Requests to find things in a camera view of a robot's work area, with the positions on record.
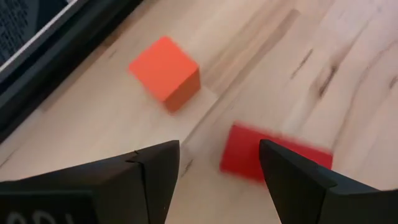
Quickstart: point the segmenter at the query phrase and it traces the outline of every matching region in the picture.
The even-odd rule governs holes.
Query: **toy block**
[[[168,37],[143,51],[129,69],[171,113],[200,89],[199,66]]]
[[[271,140],[321,166],[331,169],[333,155],[325,152],[324,149],[306,146],[282,135],[271,134],[234,123],[229,131],[228,141],[220,162],[220,170],[264,183],[264,174],[259,160],[259,143],[261,139]]]

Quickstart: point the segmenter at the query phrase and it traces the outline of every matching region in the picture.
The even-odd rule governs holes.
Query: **motion blurred block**
[[[143,51],[130,64],[130,71],[170,112],[200,89],[199,66],[168,37]]]
[[[331,169],[333,155],[325,152],[325,150],[306,146],[285,136],[265,133],[264,131],[234,123],[229,132],[228,142],[220,163],[220,170],[263,183],[264,175],[259,160],[259,143],[261,139],[271,140],[321,166]]]

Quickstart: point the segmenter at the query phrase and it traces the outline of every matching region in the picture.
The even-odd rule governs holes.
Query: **orange cube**
[[[168,37],[162,37],[130,64],[130,71],[170,112],[199,89],[199,66]]]

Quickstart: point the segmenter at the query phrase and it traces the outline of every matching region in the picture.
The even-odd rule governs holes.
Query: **wooden table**
[[[0,146],[0,178],[179,139],[167,223],[278,223],[263,186],[218,171],[240,120],[330,149],[334,170],[396,188],[397,11],[395,0],[145,0]],[[202,90],[175,115],[127,70],[162,35],[201,68]]]

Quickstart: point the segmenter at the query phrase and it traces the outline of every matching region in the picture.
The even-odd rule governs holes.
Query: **light wood tabletop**
[[[397,11],[395,0],[144,0],[0,145],[0,179],[178,139],[167,223],[279,223],[265,187],[218,171],[239,120],[330,150],[348,177],[397,188]],[[128,71],[163,35],[201,70],[202,89],[176,114]]]

